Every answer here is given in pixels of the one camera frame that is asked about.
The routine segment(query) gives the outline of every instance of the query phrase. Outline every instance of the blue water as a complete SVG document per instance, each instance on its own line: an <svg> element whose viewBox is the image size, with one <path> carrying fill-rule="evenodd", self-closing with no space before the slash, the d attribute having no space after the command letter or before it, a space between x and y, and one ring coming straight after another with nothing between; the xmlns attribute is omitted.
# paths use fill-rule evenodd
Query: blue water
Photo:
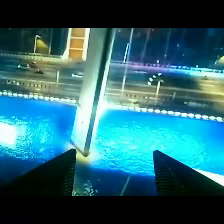
<svg viewBox="0 0 224 224"><path fill-rule="evenodd" d="M8 97L0 97L0 105L1 183L64 152L75 107ZM190 167L224 175L223 131L219 122L107 110L93 144L98 159L92 166L154 175L152 152L161 150Z"/></svg>

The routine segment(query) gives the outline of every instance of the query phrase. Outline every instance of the swimming pool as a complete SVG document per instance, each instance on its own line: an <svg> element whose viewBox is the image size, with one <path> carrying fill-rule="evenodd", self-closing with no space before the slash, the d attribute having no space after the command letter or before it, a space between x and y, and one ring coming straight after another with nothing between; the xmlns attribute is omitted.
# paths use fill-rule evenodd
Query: swimming pool
<svg viewBox="0 0 224 224"><path fill-rule="evenodd" d="M1 182L64 152L76 108L57 102L0 97ZM91 166L154 175L152 152L224 175L223 122L125 110L106 110L92 145Z"/></svg>

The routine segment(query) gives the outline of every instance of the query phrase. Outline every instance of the illuminated pool water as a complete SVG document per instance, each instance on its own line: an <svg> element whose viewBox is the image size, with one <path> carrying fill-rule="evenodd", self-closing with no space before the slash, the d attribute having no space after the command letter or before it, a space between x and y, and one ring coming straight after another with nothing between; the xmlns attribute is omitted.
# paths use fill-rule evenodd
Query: illuminated pool water
<svg viewBox="0 0 224 224"><path fill-rule="evenodd" d="M0 181L36 167L65 150L76 108L56 102L0 97ZM92 166L153 175L152 152L224 175L224 123L134 111L105 111Z"/></svg>

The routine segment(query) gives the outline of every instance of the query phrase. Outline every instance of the black pointed object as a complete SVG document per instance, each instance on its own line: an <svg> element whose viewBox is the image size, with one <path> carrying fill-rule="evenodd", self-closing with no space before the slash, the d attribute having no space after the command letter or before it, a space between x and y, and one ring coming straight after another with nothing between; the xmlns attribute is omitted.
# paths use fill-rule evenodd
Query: black pointed object
<svg viewBox="0 0 224 224"><path fill-rule="evenodd" d="M160 196L224 196L224 187L185 164L153 152L157 192Z"/></svg>
<svg viewBox="0 0 224 224"><path fill-rule="evenodd" d="M4 186L0 196L72 196L75 163L70 149Z"/></svg>

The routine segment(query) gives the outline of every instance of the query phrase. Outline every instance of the night city background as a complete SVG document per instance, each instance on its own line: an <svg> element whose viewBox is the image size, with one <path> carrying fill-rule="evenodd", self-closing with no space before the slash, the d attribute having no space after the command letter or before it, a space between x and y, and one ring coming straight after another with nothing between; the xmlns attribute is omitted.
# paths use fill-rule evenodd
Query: night city background
<svg viewBox="0 0 224 224"><path fill-rule="evenodd" d="M0 28L0 187L71 145L91 29ZM126 195L156 195L155 150L223 176L224 28L114 30L76 195L120 195L129 178Z"/></svg>

